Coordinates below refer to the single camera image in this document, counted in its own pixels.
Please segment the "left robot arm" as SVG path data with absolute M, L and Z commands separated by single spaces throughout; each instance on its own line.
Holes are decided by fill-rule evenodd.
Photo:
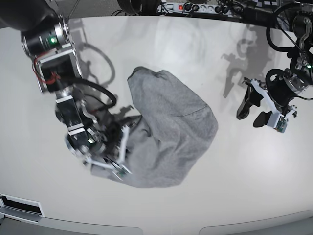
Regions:
M 295 10 L 295 16 L 290 25 L 296 36 L 292 40 L 293 47 L 279 47 L 270 36 L 270 30 L 279 26 L 277 20 L 284 10 Z M 261 100 L 265 100 L 270 111 L 261 112 L 255 119 L 255 128 L 268 126 L 277 132 L 284 133 L 290 117 L 297 117 L 297 107 L 290 105 L 295 98 L 313 84 L 313 2 L 311 0 L 294 0 L 277 8 L 270 16 L 266 27 L 266 39 L 269 46 L 277 52 L 286 53 L 291 60 L 290 66 L 284 70 L 271 69 L 265 80 L 249 79 L 243 82 L 247 85 L 244 99 L 237 110 L 236 118 L 247 118 L 252 106 L 260 107 Z

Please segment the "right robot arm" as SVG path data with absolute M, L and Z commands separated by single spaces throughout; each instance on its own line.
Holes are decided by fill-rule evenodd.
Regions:
M 69 149 L 88 163 L 123 163 L 129 128 L 109 113 L 115 96 L 82 77 L 66 18 L 45 0 L 3 0 L 0 19 L 20 32 L 41 91 L 56 95 L 55 113 L 67 127 Z

